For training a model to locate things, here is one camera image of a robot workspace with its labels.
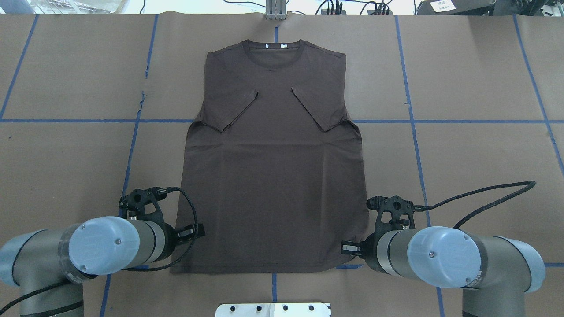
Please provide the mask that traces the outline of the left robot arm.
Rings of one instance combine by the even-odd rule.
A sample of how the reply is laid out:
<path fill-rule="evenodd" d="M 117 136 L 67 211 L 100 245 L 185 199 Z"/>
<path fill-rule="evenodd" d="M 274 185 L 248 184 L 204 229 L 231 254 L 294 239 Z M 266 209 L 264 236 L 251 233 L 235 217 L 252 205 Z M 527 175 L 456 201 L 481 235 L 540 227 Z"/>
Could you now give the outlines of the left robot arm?
<path fill-rule="evenodd" d="M 64 229 L 39 229 L 13 237 L 1 247 L 1 281 L 20 289 L 21 317 L 82 317 L 83 283 L 119 271 L 152 272 L 150 264 L 175 247 L 205 235 L 203 224 L 181 229 L 156 221 L 107 216 Z"/>

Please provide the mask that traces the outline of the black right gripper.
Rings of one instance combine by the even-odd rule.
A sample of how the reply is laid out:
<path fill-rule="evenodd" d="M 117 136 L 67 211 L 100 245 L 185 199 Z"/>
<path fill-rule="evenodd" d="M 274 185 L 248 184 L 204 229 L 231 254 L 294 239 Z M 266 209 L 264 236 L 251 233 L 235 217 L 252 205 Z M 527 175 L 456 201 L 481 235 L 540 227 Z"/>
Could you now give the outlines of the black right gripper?
<path fill-rule="evenodd" d="M 374 271 L 380 271 L 380 265 L 375 254 L 377 241 L 375 241 L 375 234 L 370 234 L 364 241 L 341 241 L 341 254 L 350 255 L 352 257 L 359 257 L 364 259 L 365 263 Z"/>

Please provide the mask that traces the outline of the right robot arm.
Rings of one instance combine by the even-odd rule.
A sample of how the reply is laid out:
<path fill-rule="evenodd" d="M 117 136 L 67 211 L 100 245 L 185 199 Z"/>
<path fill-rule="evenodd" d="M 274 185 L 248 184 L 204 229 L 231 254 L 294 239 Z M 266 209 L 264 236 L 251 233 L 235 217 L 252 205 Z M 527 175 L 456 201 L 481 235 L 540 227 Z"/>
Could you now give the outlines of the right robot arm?
<path fill-rule="evenodd" d="M 524 297 L 542 287 L 545 263 L 525 242 L 431 226 L 342 241 L 341 253 L 374 271 L 463 290 L 463 317 L 524 317 Z"/>

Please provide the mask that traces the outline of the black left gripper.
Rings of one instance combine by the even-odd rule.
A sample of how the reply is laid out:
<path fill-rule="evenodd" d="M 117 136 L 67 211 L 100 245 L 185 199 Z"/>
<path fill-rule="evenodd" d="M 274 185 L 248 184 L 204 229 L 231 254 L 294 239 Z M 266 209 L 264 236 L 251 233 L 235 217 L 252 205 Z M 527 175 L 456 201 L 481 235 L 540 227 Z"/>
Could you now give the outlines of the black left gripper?
<path fill-rule="evenodd" d="M 173 228 L 170 224 L 161 225 L 165 235 L 165 245 L 161 253 L 161 260 L 167 259 L 172 255 L 177 247 L 178 241 L 191 241 L 206 235 L 203 224 L 191 224 L 182 228 Z"/>

